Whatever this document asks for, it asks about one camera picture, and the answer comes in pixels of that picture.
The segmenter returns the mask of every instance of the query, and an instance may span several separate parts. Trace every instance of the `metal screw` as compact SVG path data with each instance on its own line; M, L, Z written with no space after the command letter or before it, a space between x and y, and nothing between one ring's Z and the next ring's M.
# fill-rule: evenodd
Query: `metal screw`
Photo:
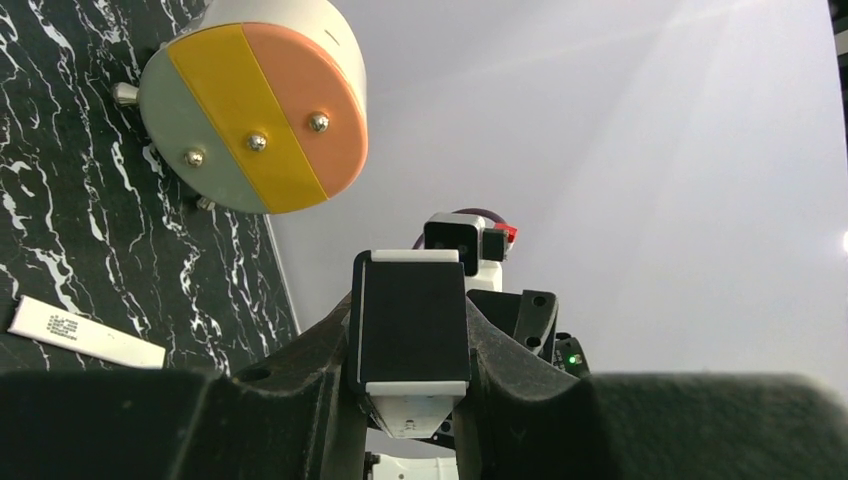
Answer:
M215 210L215 202L206 197L200 197L197 199L197 208L211 212L212 210Z
M204 160L203 152L200 150L189 150L183 155L183 159L189 167L197 168L203 165Z
M254 152L261 152L268 146L268 139L264 135L254 133L247 139L247 146Z
M309 119L309 126L318 133L324 133L330 128L330 117L323 113L316 113Z

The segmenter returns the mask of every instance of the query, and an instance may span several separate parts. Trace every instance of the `cylindrical object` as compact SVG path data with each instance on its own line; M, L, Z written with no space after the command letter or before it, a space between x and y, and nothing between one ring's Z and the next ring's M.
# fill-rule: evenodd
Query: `cylindrical object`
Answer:
M202 148L203 169L175 170L229 208L307 208L342 192L364 166L365 66L327 0L213 0L154 55L140 88L163 158L185 165L163 148L178 137Z

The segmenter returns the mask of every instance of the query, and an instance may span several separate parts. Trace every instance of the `white robot part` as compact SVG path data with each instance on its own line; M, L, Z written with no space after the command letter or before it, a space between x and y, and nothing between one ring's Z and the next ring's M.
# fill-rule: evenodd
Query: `white robot part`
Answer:
M373 480L459 480L456 458L397 458L380 454Z

